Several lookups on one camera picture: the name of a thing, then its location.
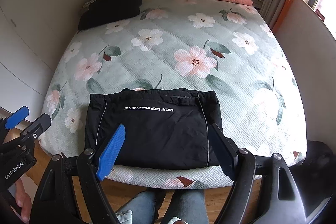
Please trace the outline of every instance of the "person's leg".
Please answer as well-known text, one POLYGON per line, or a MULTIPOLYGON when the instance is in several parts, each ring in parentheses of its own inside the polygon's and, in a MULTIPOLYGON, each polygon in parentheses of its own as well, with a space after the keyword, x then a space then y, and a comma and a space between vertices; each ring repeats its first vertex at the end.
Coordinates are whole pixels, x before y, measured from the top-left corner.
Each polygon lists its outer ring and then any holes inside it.
POLYGON ((138 193, 116 212, 132 211, 132 223, 152 224, 159 217, 158 210, 166 196, 166 190, 148 188, 138 193))
POLYGON ((208 224, 204 190, 175 190, 161 224, 167 224, 174 216, 189 224, 208 224))

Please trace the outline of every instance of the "black garment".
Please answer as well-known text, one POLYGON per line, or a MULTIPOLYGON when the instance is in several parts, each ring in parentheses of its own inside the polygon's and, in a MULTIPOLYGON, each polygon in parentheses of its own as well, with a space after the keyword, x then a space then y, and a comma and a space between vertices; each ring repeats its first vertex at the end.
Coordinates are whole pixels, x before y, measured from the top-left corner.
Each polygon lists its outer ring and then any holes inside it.
POLYGON ((142 0, 96 0, 81 16, 78 30, 86 30, 140 14, 142 0))
POLYGON ((115 123, 126 129, 117 165, 169 170, 219 165, 207 135, 207 124, 222 128, 214 91, 124 89, 91 94, 85 148, 94 148, 115 123))
POLYGON ((325 143, 307 141, 303 164, 289 169, 299 189, 306 216, 336 191, 336 156, 325 143))

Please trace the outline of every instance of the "quilted bedspread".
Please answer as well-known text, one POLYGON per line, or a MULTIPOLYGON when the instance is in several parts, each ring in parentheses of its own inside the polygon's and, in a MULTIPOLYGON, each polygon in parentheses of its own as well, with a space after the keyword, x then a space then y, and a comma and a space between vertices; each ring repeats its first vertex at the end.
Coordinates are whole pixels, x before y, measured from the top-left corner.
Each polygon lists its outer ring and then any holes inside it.
MULTIPOLYGON (((286 57, 258 12, 217 0, 143 0, 142 13, 78 32, 47 92, 51 154, 79 155, 90 93, 123 88, 215 90, 223 131, 255 155, 305 158, 300 93, 286 57)), ((232 181, 219 166, 154 170, 115 165, 107 177, 160 188, 214 188, 232 181)))

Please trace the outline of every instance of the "silver bolt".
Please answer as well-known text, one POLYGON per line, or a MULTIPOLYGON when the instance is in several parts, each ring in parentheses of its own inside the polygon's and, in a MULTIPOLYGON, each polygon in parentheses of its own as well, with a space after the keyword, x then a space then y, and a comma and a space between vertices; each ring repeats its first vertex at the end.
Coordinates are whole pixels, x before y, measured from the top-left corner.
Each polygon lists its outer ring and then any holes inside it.
POLYGON ((58 161, 59 159, 60 159, 60 155, 58 155, 58 154, 53 155, 53 157, 52 157, 53 161, 58 161))
POLYGON ((92 148, 85 149, 84 154, 85 155, 92 155, 93 154, 93 149, 92 148))
POLYGON ((282 156, 279 153, 274 153, 273 157, 277 160, 281 160, 282 156))
POLYGON ((246 155, 249 152, 248 152, 248 150, 246 148, 239 148, 239 153, 246 155))

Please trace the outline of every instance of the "blue gripper pad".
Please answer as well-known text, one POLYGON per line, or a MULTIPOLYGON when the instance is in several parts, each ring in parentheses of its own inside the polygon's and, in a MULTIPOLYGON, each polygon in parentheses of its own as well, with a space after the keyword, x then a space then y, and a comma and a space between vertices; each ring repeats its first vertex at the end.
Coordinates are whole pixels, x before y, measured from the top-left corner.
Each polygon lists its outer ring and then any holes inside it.
POLYGON ((118 126, 111 140, 105 147, 98 159, 98 170, 96 176, 102 181, 104 177, 110 174, 112 166, 116 161, 121 147, 125 141, 125 127, 121 124, 118 126))
POLYGON ((7 118, 5 128, 13 129, 29 115, 29 109, 26 106, 21 107, 7 118))

